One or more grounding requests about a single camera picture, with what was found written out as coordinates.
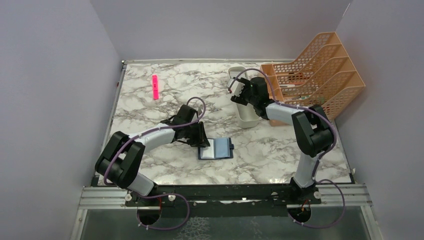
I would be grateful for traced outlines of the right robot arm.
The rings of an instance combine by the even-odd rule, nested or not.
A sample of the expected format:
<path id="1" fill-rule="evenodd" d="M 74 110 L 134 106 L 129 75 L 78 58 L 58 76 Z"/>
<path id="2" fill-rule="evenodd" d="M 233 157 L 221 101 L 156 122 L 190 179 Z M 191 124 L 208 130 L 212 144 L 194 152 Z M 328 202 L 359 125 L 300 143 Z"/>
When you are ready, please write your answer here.
<path id="1" fill-rule="evenodd" d="M 300 204 L 316 186 L 315 176 L 321 158 L 331 151 L 336 142 L 336 130 L 321 105 L 294 106 L 278 101 L 267 77 L 246 79 L 233 77 L 227 83 L 231 101 L 251 105 L 257 116 L 293 126 L 301 151 L 294 176 L 290 179 L 289 199 Z"/>

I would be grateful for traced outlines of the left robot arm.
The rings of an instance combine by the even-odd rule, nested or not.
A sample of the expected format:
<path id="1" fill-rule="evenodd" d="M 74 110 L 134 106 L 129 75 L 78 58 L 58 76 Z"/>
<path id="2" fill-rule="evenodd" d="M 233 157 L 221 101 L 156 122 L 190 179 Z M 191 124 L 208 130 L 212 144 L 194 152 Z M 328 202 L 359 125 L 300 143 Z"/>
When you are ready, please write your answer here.
<path id="1" fill-rule="evenodd" d="M 152 205 L 157 200 L 156 184 L 139 172 L 143 155 L 174 142 L 194 148 L 210 147 L 203 122 L 195 120 L 198 113 L 184 104 L 175 115 L 143 133 L 113 133 L 94 166 L 95 171 L 105 181 L 136 192 L 144 205 Z"/>

